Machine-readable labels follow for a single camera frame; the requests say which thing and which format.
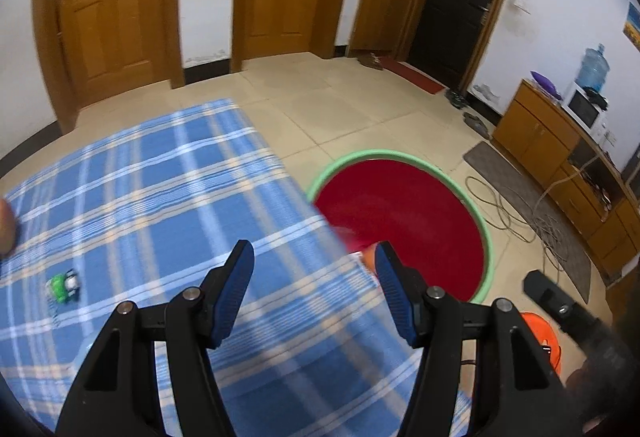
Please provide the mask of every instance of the green table rim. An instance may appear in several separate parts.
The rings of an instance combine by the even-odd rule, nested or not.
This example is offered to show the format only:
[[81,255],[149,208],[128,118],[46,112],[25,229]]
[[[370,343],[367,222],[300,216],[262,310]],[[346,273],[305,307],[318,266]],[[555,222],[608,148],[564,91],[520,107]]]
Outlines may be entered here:
[[420,170],[425,170],[425,172],[430,173],[439,181],[447,186],[455,195],[460,199],[462,204],[465,205],[466,209],[471,213],[471,216],[476,221],[476,226],[478,226],[480,231],[480,236],[482,238],[482,245],[484,247],[484,270],[482,271],[482,279],[480,280],[480,284],[478,289],[471,298],[471,302],[473,303],[482,303],[486,298],[487,293],[489,293],[489,289],[491,288],[491,284],[494,281],[494,245],[491,240],[491,234],[489,233],[489,228],[482,216],[482,213],[476,206],[475,202],[466,192],[451,179],[446,173],[444,173],[440,168],[426,162],[425,160],[419,159],[418,157],[411,156],[411,154],[405,154],[404,152],[397,152],[396,150],[383,150],[383,149],[375,149],[375,150],[361,150],[359,152],[352,152],[351,154],[347,154],[346,156],[340,157],[340,159],[335,160],[331,163],[327,168],[325,168],[322,173],[316,178],[316,180],[311,184],[308,191],[306,192],[306,197],[309,202],[313,203],[318,194],[324,187],[324,185],[332,178],[336,173],[340,172],[347,166],[351,164],[370,160],[370,159],[390,159],[399,162],[405,162],[419,168]]

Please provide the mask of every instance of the purple object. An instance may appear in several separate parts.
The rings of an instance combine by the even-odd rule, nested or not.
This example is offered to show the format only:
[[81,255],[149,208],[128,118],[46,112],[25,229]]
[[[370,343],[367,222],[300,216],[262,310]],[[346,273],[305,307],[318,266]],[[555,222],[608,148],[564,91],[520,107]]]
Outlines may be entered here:
[[531,71],[531,75],[533,76],[533,79],[537,81],[538,85],[542,87],[542,90],[545,91],[545,93],[553,96],[556,100],[562,99],[562,96],[558,94],[558,91],[556,91],[556,86],[551,83],[551,80],[549,80],[549,78],[546,78],[542,74],[535,71]]

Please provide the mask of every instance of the black door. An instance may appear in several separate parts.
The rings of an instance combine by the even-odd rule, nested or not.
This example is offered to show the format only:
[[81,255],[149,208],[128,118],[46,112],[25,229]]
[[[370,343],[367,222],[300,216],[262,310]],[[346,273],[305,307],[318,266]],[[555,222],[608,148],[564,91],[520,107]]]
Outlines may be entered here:
[[491,1],[426,0],[407,61],[457,88]]

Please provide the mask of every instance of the blue gripper pad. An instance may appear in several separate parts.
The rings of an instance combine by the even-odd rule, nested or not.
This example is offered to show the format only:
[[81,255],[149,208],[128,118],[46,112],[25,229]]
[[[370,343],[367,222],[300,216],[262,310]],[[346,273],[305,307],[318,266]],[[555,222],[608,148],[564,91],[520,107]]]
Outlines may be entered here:
[[214,307],[211,331],[211,343],[214,349],[217,349],[222,340],[231,334],[244,293],[254,274],[254,263],[254,247],[248,243],[236,260]]
[[400,263],[396,253],[388,243],[378,244],[375,261],[378,280],[385,294],[386,304],[389,306],[398,334],[413,347],[416,344],[418,335],[414,324],[414,306],[409,300],[399,277],[399,273],[402,273],[402,263]]

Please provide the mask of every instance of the brown round object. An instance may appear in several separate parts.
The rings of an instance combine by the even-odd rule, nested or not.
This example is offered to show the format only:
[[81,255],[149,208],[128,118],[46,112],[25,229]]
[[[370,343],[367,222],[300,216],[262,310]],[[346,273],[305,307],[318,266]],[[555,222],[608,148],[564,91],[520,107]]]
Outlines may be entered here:
[[0,198],[0,255],[6,255],[15,243],[15,217],[11,206]]

